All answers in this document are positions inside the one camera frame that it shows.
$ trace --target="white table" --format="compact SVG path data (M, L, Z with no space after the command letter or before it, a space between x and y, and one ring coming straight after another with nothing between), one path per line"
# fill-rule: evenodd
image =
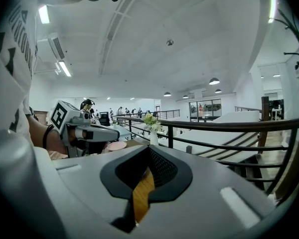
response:
M281 113L281 111L282 111L282 109L280 108L280 109L272 109L272 111L271 111L271 118L273 119L273 112L276 112L276 114L275 114L275 120L277 120L277 113Z
M118 132L120 132L120 138L119 141L127 141L132 139L132 134L130 131L128 131L126 128L120 126L120 125L110 125L107 126L107 128L114 129Z

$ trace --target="air conditioner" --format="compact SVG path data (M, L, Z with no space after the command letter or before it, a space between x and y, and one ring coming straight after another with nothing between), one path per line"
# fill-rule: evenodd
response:
M62 44L57 33L51 33L47 39L38 41L38 54L42 62L55 63L65 60Z

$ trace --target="white rectangular strip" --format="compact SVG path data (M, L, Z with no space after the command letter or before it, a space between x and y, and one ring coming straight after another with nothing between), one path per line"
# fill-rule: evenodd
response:
M260 221L258 215L247 206L232 188L223 188L220 195L246 229L253 227Z

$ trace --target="window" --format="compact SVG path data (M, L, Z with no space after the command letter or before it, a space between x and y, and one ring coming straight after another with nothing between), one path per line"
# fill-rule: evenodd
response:
M221 99L189 103L191 122L208 122L221 116Z

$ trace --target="wooden floor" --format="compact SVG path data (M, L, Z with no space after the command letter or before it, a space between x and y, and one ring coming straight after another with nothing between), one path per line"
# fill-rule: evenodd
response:
M153 175L147 168L142 180L133 191L135 220L139 223L149 209L149 193L155 189Z

